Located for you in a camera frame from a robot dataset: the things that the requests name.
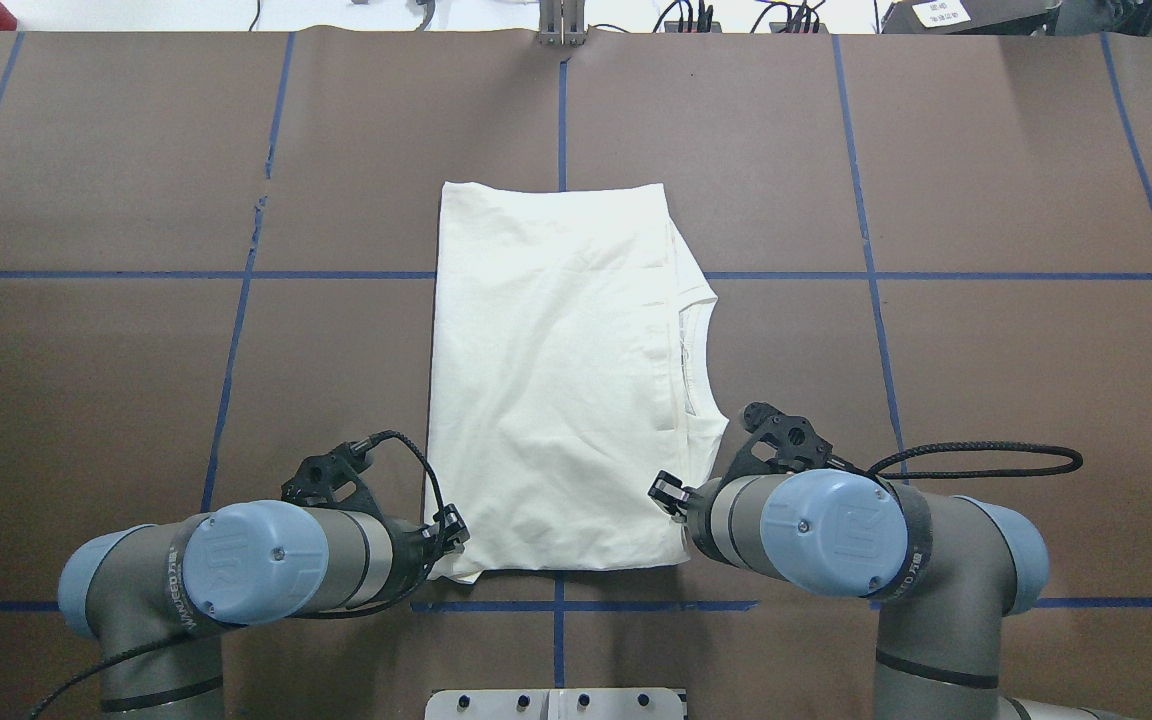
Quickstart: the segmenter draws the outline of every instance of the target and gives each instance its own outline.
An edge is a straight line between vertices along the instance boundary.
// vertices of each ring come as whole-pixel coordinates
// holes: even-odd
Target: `white mounting plate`
[[[581,697],[588,700],[581,705]],[[646,705],[639,696],[646,696]],[[520,698],[526,697],[524,703]],[[468,705],[461,707],[462,698]],[[685,720],[687,692],[668,688],[516,688],[439,691],[425,720]]]

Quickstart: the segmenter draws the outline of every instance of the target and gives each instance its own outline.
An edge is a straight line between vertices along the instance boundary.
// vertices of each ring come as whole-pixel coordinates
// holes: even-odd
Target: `black strap band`
[[[993,689],[998,689],[998,675],[973,675],[970,673],[946,670],[943,667],[932,667],[931,665],[901,659],[901,657],[887,655],[886,652],[877,649],[874,650],[874,660],[879,665],[886,665],[893,670],[899,670],[899,673],[918,675],[919,679],[935,680],[938,683],[950,683],[977,689],[977,691],[993,691]]]
[[[864,596],[874,602],[886,602],[896,600],[901,596],[909,593],[918,579],[927,574],[929,564],[932,561],[932,510],[927,507],[927,499],[923,493],[909,486],[897,486],[897,484],[876,480],[879,486],[886,488],[896,498],[902,514],[905,515],[905,562],[902,562],[900,573],[892,578],[890,583],[882,585],[877,591]]]
[[[131,710],[145,710],[145,707],[157,707],[169,702],[187,700],[200,694],[210,694],[214,689],[225,684],[223,675],[215,675],[214,679],[204,682],[174,689],[174,691],[162,691],[159,694],[143,694],[137,697],[124,697],[119,700],[101,700],[101,712],[128,712]]]
[[[1033,720],[1033,718],[1029,715],[1029,711],[1025,710],[1025,706],[1020,705],[1020,700],[1016,700],[1016,698],[1005,696],[1002,700],[1011,704],[1011,710],[1016,711],[1016,715],[1020,715],[1020,720]]]

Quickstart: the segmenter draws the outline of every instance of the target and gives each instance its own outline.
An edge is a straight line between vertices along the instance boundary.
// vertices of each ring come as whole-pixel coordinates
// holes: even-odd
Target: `black cable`
[[[814,23],[812,25],[812,32],[820,32],[820,13],[819,13],[819,10],[820,10],[820,5],[825,5],[825,3],[826,3],[826,0],[820,0],[819,3],[812,5],[812,14],[816,17]]]
[[[819,28],[820,15],[817,14],[814,9],[819,8],[819,6],[824,5],[824,2],[814,6],[808,3],[802,3],[802,5],[787,3],[787,5],[788,8],[790,8],[790,10],[788,10],[790,15],[788,15],[788,17],[785,18],[786,20],[785,26],[778,29],[776,31],[778,33],[791,33],[791,35],[810,33],[813,32],[812,29],[813,23],[816,26]]]
[[[749,28],[750,35],[758,32],[758,25],[763,23],[763,18],[767,17],[768,13],[772,13],[772,8],[785,8],[785,29],[781,32],[788,31],[791,23],[794,23],[795,10],[801,10],[806,8],[805,5],[794,5],[794,3],[767,3],[767,8],[763,8],[763,13],[758,14],[758,18],[755,20],[755,26]]]
[[[429,0],[429,2],[425,3],[425,18],[423,18],[419,25],[416,26],[415,32],[420,32],[425,31],[425,29],[429,29],[429,23],[433,22],[433,20],[434,20],[434,0]]]
[[[41,698],[41,702],[38,702],[38,705],[33,706],[33,710],[29,711],[28,720],[37,720],[37,717],[41,715],[41,712],[46,710],[52,702],[55,702],[56,698],[60,697],[60,694],[68,691],[69,688],[77,685],[83,682],[83,680],[91,679],[92,675],[101,673],[101,670],[108,670],[109,667],[119,665],[119,662],[131,660],[134,657],[141,657],[145,655],[147,652],[172,647],[175,646],[175,644],[192,641],[192,635],[187,634],[172,635],[169,638],[145,643],[142,644],[142,646],[132,647],[132,650],[120,652],[118,655],[106,657],[105,660],[88,667],[88,669],[82,673],[74,675],[73,679],[66,680],[62,685],[54,689],[54,691],[51,691],[50,696]]]
[[[425,457],[424,452],[420,452],[420,447],[416,446],[416,442],[411,441],[397,430],[385,430],[384,432],[376,433],[367,438],[367,445],[376,447],[387,439],[397,439],[407,446],[407,449],[416,456],[416,460],[420,462],[420,468],[425,470],[425,475],[429,475],[430,487],[434,490],[434,502],[438,505],[438,510],[442,511],[447,503],[444,502],[444,490],[439,487],[438,475],[434,475],[434,468],[431,468],[429,460]],[[444,543],[447,541],[447,515],[444,515],[441,520],[438,521],[438,538],[435,538],[435,547],[441,548]],[[296,617],[303,617],[306,620],[348,620],[351,617],[366,617],[366,615],[374,615],[377,612],[388,611],[391,607],[396,606],[399,602],[407,600],[411,597],[412,592],[416,592],[417,588],[425,584],[425,579],[429,579],[429,575],[434,570],[435,560],[430,560],[420,567],[420,577],[416,579],[415,583],[408,585],[403,592],[397,593],[397,597],[389,598],[389,600],[384,602],[377,602],[376,605],[369,605],[365,607],[358,607],[355,611],[325,611],[325,612],[306,612],[305,615],[296,615]]]
[[[918,473],[881,473],[882,470],[892,465],[900,464],[910,457],[922,455],[938,455],[943,452],[1029,452],[1033,455],[1052,455],[1068,458],[1063,465],[1051,468],[1000,468],[996,470],[948,470],[933,471],[924,470]],[[882,457],[865,471],[870,477],[878,477],[885,480],[926,480],[926,479],[960,479],[960,478],[1038,478],[1044,475],[1073,473],[1083,467],[1083,456],[1077,450],[1059,445],[1038,445],[1032,442],[1010,441],[973,441],[973,442],[937,442],[932,445],[919,445],[909,450],[897,452],[896,455]]]
[[[660,31],[660,26],[664,25],[664,17],[666,17],[666,15],[669,14],[669,10],[675,8],[675,5],[679,7],[679,31],[681,32],[682,23],[684,23],[684,15],[682,15],[682,6],[684,6],[684,3],[687,5],[687,8],[689,9],[691,8],[691,0],[673,0],[673,3],[666,5],[664,7],[664,10],[660,12],[660,17],[657,18],[657,24],[652,26],[652,32]]]

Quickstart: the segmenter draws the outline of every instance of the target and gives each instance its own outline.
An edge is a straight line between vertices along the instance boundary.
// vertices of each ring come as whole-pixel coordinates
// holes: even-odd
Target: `white fabric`
[[[429,460],[471,539],[434,577],[685,561],[646,491],[659,470],[700,484],[713,468],[714,302],[659,184],[445,184]]]

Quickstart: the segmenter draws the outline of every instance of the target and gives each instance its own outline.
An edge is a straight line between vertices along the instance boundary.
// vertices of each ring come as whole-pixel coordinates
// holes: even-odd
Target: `black bracket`
[[[356,455],[351,444],[342,442],[326,455],[311,455],[290,480],[283,483],[283,502],[328,510],[351,510],[384,520],[380,505],[358,473],[371,467],[371,452]],[[353,494],[338,501],[338,490],[353,484]]]
[[[741,424],[750,433],[736,458],[727,467],[722,484],[746,475],[801,473],[824,468],[833,454],[833,445],[819,437],[812,423],[798,415],[781,414],[767,402],[750,402],[741,415]],[[767,460],[755,455],[755,447],[767,445],[774,454]]]

